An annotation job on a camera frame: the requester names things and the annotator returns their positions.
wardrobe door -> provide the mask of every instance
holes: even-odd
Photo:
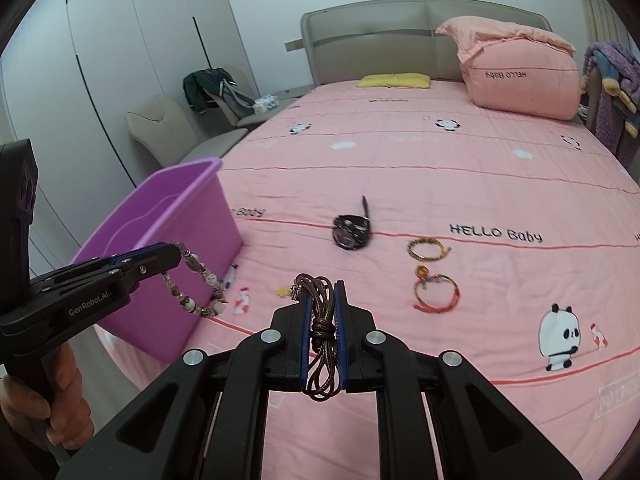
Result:
[[[29,238],[29,268],[36,276],[41,276],[53,270],[53,266],[47,261],[44,255],[38,250],[33,240]]]
[[[213,67],[232,66],[244,73],[254,96],[258,91],[229,0],[188,0]]]
[[[164,93],[182,105],[200,138],[207,139],[182,91],[186,75],[208,67],[187,0],[133,1]]]
[[[2,54],[6,101],[19,139],[30,138],[38,182],[82,244],[133,190],[82,81],[65,0],[37,0]]]
[[[133,0],[68,0],[71,35],[86,84],[124,167],[140,184],[160,164],[127,127],[126,112],[162,88],[140,32]]]
[[[36,190],[33,224],[29,229],[29,236],[54,269],[67,266],[80,249],[80,245],[66,230],[40,185]]]

purple blanket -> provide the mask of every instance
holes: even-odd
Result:
[[[597,65],[594,52],[599,50],[610,65],[619,72],[620,88],[637,105],[640,103],[640,63],[631,51],[619,43],[603,41],[594,43],[584,56],[584,75],[589,77]],[[603,73],[603,78],[612,74]],[[625,131],[625,116],[617,109],[615,101],[604,87],[600,93],[600,104],[596,116],[594,135],[611,152],[626,170],[631,166],[640,148],[640,136],[636,139]]]
[[[640,63],[624,45],[615,41],[593,43],[584,55],[584,74],[589,75],[596,65],[594,50],[603,53],[620,72],[620,88],[637,105],[640,104]]]

red-white toy print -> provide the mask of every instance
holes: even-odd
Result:
[[[593,342],[598,346],[598,351],[604,350],[609,345],[609,341],[602,335],[595,323],[591,323],[591,333],[593,334]]]
[[[251,296],[249,296],[249,287],[244,286],[238,292],[238,297],[236,298],[236,304],[234,306],[234,314],[239,316],[240,314],[246,314],[249,311],[249,307],[251,307]]]

finger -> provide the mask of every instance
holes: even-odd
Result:
[[[61,390],[66,390],[76,375],[76,356],[69,342],[62,343],[56,358],[56,382]]]
[[[62,446],[65,447],[65,449],[79,449],[91,440],[91,437],[94,436],[94,431],[94,424],[91,419],[89,419],[89,425],[84,428],[84,431],[74,439],[64,442]]]
[[[44,397],[11,376],[0,380],[0,404],[3,412],[9,410],[37,420],[50,415],[49,403]]]
[[[45,449],[45,444],[31,426],[28,418],[23,415],[17,415],[15,412],[13,415],[5,413],[5,419],[9,423],[15,433],[19,434],[24,439],[28,440],[32,444],[35,444],[41,449]]]
[[[82,400],[82,374],[76,369],[73,380],[66,390],[56,394],[51,407],[51,426],[59,433],[63,433],[67,422],[72,418]]]
[[[53,428],[47,429],[47,436],[52,444],[60,444],[67,440],[74,440],[80,435],[91,422],[91,408],[86,400],[82,399],[73,415],[66,422],[65,429],[56,431]]]

nightstand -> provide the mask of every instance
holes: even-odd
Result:
[[[298,86],[296,88],[290,88],[289,90],[281,90],[280,92],[276,92],[273,95],[275,95],[280,101],[282,101],[283,99],[298,98],[308,94],[315,87],[316,85],[314,84]]]

